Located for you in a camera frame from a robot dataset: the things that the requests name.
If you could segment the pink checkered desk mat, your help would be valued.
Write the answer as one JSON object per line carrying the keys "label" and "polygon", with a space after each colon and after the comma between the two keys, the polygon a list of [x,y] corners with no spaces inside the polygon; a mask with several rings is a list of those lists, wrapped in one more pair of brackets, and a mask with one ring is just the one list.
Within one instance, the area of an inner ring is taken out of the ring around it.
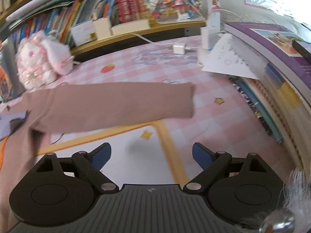
{"label": "pink checkered desk mat", "polygon": [[229,79],[203,72],[195,52],[177,57],[151,44],[82,63],[55,85],[2,107],[25,122],[1,142],[1,199],[49,152],[69,157],[110,143],[102,168],[117,185],[185,185],[201,173],[192,146],[233,157],[257,153],[285,180],[296,165],[268,136]]}

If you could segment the row of shelf books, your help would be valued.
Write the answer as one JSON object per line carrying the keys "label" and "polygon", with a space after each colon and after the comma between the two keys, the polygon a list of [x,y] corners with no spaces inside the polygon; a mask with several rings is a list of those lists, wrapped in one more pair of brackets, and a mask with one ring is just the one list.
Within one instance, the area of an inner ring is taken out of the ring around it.
{"label": "row of shelf books", "polygon": [[130,3],[130,0],[47,0],[11,20],[6,31],[16,45],[42,30],[70,47],[79,46],[112,36],[111,17],[118,19],[119,7]]}

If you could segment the stack of books purple cover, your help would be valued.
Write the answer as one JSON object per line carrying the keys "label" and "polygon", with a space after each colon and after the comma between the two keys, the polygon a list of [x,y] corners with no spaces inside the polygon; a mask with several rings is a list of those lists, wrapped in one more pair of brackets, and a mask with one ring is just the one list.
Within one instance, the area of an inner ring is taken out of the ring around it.
{"label": "stack of books purple cover", "polygon": [[284,26],[227,22],[237,54],[249,65],[283,114],[298,163],[310,170],[310,64],[292,47],[302,38]]}

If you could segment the white paper sheet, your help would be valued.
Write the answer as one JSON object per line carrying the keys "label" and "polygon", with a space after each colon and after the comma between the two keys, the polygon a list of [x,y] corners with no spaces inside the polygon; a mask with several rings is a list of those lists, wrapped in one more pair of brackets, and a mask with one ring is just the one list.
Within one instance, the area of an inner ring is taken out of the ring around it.
{"label": "white paper sheet", "polygon": [[198,64],[202,71],[258,79],[232,45],[232,35],[223,34],[212,50],[198,50]]}

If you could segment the purple and mauve sweater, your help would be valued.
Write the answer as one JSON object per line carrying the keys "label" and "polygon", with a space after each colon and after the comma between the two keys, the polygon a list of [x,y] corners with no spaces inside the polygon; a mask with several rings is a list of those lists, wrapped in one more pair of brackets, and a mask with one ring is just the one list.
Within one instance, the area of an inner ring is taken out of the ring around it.
{"label": "purple and mauve sweater", "polygon": [[1,232],[15,224],[9,196],[32,168],[36,153],[33,132],[80,133],[164,118],[194,115],[191,83],[64,84],[24,94],[3,115],[27,112],[12,135],[1,138]]}

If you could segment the white pink plush bunny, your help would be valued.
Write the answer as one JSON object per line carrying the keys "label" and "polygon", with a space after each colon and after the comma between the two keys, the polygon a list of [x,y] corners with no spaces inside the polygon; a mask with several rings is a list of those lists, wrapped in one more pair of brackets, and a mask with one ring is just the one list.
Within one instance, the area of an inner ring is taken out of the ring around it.
{"label": "white pink plush bunny", "polygon": [[24,38],[16,54],[17,75],[26,90],[36,90],[73,69],[74,56],[67,45],[42,30]]}

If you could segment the white power adapter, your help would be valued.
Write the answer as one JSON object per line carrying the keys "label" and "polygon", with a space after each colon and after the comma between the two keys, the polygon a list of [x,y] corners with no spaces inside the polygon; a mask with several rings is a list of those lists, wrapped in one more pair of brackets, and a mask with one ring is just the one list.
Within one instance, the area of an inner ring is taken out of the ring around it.
{"label": "white power adapter", "polygon": [[175,43],[172,50],[174,54],[184,55],[186,53],[186,43]]}

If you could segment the colourful flower bouquet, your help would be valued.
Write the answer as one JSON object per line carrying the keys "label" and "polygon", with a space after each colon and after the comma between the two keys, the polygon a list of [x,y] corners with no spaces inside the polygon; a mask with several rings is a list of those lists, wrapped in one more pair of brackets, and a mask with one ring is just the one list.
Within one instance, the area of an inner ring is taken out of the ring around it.
{"label": "colourful flower bouquet", "polygon": [[144,0],[144,6],[155,19],[168,16],[170,12],[176,14],[176,21],[183,22],[201,15],[201,0]]}

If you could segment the Harry Potter book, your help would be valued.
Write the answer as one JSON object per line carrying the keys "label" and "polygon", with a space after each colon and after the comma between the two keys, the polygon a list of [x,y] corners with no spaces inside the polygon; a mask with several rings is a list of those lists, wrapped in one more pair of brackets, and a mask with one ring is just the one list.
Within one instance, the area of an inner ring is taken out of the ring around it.
{"label": "Harry Potter book", "polygon": [[1,42],[1,100],[6,103],[25,91],[17,75],[15,47],[9,37]]}

